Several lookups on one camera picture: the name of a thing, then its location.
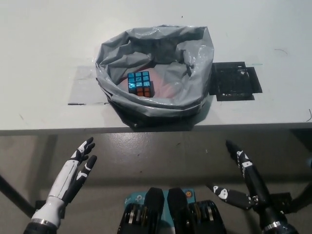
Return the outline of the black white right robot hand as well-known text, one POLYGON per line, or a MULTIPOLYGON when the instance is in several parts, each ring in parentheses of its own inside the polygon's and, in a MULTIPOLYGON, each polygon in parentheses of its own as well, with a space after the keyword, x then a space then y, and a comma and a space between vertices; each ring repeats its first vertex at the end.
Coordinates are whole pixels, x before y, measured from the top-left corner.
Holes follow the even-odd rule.
POLYGON ((256 166, 246 153, 232 141, 226 141, 226 147, 232 160, 238 165, 249 194, 226 189, 213 183, 206 186, 223 202, 243 210, 253 209, 260 219, 260 228, 264 234, 290 234, 293 228, 284 214, 276 209, 269 190, 256 166))

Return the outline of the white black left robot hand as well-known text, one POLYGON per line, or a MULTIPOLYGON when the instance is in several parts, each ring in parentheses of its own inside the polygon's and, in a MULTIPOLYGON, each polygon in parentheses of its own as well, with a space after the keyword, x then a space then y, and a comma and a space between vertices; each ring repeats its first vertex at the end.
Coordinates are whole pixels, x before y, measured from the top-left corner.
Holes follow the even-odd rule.
POLYGON ((97 156, 88 156, 95 147, 91 137, 84 141, 65 162, 48 194, 48 199, 53 198, 70 203, 83 186, 86 178, 95 165, 97 156))

